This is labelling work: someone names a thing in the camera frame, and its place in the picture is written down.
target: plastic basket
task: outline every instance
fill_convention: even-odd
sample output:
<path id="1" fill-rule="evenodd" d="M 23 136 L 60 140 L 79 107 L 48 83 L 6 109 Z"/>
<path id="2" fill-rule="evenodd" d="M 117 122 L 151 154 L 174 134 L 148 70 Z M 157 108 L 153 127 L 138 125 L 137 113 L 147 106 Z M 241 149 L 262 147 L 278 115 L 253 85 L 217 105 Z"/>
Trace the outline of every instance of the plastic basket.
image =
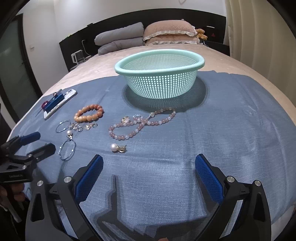
<path id="1" fill-rule="evenodd" d="M 129 87 L 150 99 L 173 98 L 192 87 L 204 58 L 194 52 L 158 49 L 128 56 L 115 65 L 115 72 L 124 75 Z"/>

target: stuffed toy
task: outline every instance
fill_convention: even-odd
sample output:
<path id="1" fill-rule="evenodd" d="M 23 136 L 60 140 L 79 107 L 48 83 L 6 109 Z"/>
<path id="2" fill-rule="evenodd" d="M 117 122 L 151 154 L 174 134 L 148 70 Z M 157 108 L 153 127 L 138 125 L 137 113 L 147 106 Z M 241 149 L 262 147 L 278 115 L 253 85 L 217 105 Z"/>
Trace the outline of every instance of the stuffed toy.
<path id="1" fill-rule="evenodd" d="M 207 36 L 204 35 L 205 31 L 203 29 L 201 29 L 201 28 L 196 29 L 196 32 L 197 32 L 197 37 L 198 38 L 200 38 L 200 39 L 202 39 L 204 41 L 207 40 Z"/>

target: curtain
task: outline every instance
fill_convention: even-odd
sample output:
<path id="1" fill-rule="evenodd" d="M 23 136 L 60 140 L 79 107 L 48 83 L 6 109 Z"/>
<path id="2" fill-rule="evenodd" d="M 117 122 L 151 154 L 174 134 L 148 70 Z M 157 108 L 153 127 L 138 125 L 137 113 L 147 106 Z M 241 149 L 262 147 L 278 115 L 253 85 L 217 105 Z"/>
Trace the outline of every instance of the curtain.
<path id="1" fill-rule="evenodd" d="M 267 0 L 225 0 L 230 56 L 271 81 L 296 106 L 296 39 Z"/>

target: basket rim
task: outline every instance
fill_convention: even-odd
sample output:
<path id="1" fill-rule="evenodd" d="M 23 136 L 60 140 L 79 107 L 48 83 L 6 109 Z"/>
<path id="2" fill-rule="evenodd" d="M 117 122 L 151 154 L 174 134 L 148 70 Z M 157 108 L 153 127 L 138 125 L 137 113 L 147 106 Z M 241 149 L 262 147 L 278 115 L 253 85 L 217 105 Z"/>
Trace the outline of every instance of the basket rim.
<path id="1" fill-rule="evenodd" d="M 166 69 L 129 70 L 129 69 L 122 68 L 122 66 L 126 65 L 130 61 L 135 60 L 137 58 L 149 56 L 154 53 L 160 54 L 160 53 L 172 53 L 172 52 L 191 57 L 195 59 L 197 63 L 187 65 L 187 66 L 182 66 L 182 67 L 174 67 L 174 68 L 166 68 Z M 202 68 L 204 65 L 205 65 L 205 59 L 201 55 L 194 53 L 192 51 L 181 50 L 181 49 L 157 49 L 157 50 L 143 51 L 140 53 L 127 56 L 122 60 L 118 61 L 114 69 L 117 74 L 121 74 L 124 76 L 145 76 L 145 75 L 159 75 L 159 74 L 172 75 L 172 74 L 180 74 L 180 73 L 185 73 L 190 71 L 196 71 Z"/>

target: screw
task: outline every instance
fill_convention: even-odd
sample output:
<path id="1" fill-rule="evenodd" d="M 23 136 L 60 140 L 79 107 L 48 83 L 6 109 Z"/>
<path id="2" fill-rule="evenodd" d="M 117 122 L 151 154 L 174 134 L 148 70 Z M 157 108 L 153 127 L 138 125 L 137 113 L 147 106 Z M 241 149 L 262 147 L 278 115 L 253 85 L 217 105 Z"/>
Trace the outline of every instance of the screw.
<path id="1" fill-rule="evenodd" d="M 233 183 L 235 181 L 234 177 L 229 176 L 227 177 L 227 181 L 229 181 L 230 183 Z"/>
<path id="2" fill-rule="evenodd" d="M 260 186 L 261 186 L 261 182 L 258 181 L 258 180 L 256 180 L 256 181 L 255 181 L 255 185 L 258 186 L 258 187 L 260 187 Z"/>
<path id="3" fill-rule="evenodd" d="M 64 182 L 66 182 L 66 183 L 71 182 L 71 180 L 72 180 L 72 177 L 65 177 L 64 178 Z"/>
<path id="4" fill-rule="evenodd" d="M 41 181 L 39 181 L 39 182 L 37 182 L 37 186 L 42 186 L 43 185 L 43 181 L 41 180 Z"/>

